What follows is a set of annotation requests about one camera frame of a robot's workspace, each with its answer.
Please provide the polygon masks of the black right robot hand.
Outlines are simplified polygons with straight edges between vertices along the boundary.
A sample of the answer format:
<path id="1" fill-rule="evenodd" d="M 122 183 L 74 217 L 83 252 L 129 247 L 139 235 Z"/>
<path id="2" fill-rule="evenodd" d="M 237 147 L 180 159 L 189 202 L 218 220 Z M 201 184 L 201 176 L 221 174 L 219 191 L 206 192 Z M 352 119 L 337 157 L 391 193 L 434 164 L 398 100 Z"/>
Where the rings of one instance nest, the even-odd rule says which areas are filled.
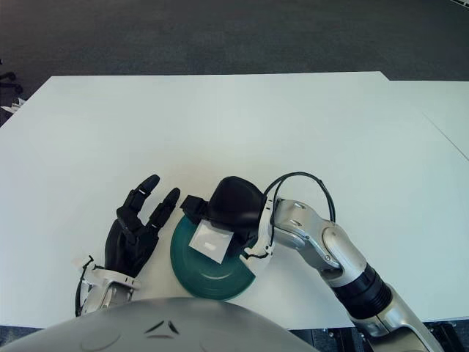
<path id="1" fill-rule="evenodd" d="M 188 195 L 180 208 L 193 224 L 205 220 L 215 229 L 233 233 L 227 249 L 230 257 L 257 240 L 257 231 L 266 196 L 251 182 L 225 177 L 210 200 Z"/>

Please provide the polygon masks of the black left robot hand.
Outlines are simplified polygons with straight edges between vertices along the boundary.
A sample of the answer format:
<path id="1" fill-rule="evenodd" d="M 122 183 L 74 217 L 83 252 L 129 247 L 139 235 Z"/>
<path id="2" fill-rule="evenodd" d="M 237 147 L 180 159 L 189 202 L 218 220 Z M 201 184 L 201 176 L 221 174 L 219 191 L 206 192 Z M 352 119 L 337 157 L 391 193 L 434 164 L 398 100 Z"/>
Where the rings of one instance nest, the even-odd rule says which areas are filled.
<path id="1" fill-rule="evenodd" d="M 130 190 L 123 205 L 117 208 L 117 218 L 106 239 L 105 269 L 136 278 L 151 258 L 159 241 L 158 233 L 180 198 L 180 190 L 173 188 L 153 210 L 148 222 L 143 223 L 139 212 L 159 181 L 157 175 L 150 175 Z"/>

